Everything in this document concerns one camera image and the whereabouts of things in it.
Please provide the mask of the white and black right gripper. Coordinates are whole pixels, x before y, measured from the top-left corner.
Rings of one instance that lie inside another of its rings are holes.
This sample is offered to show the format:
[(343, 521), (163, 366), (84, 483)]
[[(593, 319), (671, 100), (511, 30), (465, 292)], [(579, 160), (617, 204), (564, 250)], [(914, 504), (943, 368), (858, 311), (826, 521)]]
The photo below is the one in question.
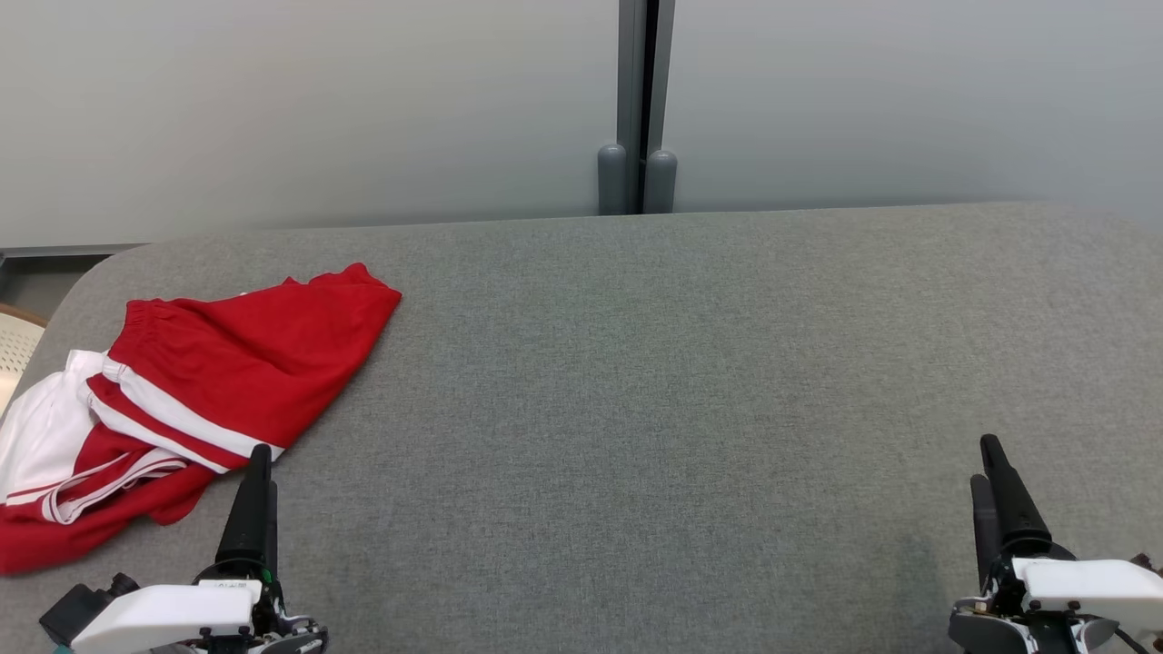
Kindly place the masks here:
[(1158, 653), (1160, 570), (1130, 560), (1068, 561), (1000, 439), (979, 439), (970, 477), (980, 593), (956, 600), (949, 638), (965, 653), (1094, 653), (1112, 640)]

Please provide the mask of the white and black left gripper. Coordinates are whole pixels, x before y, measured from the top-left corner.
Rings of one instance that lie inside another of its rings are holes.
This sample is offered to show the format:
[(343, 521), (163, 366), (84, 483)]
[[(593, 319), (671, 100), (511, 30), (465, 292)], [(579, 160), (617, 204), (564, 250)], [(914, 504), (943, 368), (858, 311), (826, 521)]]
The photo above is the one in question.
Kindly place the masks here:
[(110, 600), (94, 620), (97, 653), (324, 653), (329, 632), (291, 616), (278, 569), (273, 448), (254, 447), (215, 554), (190, 585), (148, 585)]

